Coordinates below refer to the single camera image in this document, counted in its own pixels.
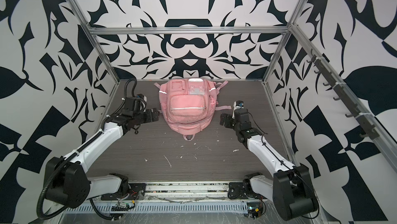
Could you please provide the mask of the pink student backpack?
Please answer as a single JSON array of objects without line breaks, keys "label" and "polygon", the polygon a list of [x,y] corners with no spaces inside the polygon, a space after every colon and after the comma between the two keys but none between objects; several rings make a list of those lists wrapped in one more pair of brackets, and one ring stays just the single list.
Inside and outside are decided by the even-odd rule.
[{"label": "pink student backpack", "polygon": [[220,89],[228,81],[216,83],[202,78],[172,79],[154,85],[159,89],[161,113],[168,126],[186,141],[210,125],[216,111],[230,110],[219,106]]}]

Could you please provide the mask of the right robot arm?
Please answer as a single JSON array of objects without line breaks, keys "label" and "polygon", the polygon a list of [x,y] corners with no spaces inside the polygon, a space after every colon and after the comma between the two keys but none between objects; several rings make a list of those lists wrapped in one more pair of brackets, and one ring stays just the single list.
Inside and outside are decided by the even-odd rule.
[{"label": "right robot arm", "polygon": [[319,214],[319,203],[309,169],[285,159],[266,140],[264,132],[252,126],[251,114],[245,108],[223,113],[220,125],[235,131],[237,140],[266,167],[272,178],[252,173],[243,183],[248,192],[270,200],[284,221]]}]

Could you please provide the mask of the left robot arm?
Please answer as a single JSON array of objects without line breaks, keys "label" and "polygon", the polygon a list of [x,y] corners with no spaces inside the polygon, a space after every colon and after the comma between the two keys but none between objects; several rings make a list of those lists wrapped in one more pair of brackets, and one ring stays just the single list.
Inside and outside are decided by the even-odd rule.
[{"label": "left robot arm", "polygon": [[159,111],[147,109],[145,96],[134,93],[137,83],[135,78],[126,82],[121,105],[104,118],[91,138],[69,154],[48,161],[36,206],[39,219],[52,219],[68,208],[79,207],[86,200],[94,205],[94,198],[102,195],[129,196],[127,176],[111,173],[89,178],[87,173],[94,162],[126,133],[133,130],[138,134],[142,124],[158,121]]}]

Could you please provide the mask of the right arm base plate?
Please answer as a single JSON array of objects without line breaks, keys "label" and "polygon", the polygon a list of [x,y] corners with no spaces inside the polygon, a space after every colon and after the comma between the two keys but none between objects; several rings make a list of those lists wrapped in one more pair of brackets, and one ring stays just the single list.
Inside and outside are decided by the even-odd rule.
[{"label": "right arm base plate", "polygon": [[244,182],[230,182],[228,184],[227,197],[231,200],[235,199],[266,199],[260,194],[252,191],[250,185]]}]

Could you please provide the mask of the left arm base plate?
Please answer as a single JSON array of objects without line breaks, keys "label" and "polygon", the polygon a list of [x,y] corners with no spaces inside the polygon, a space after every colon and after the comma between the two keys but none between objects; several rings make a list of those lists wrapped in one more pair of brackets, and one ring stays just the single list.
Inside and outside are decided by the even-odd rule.
[{"label": "left arm base plate", "polygon": [[101,196],[102,201],[129,201],[140,200],[145,196],[145,183],[129,183],[127,192],[124,195],[121,193],[106,194]]}]

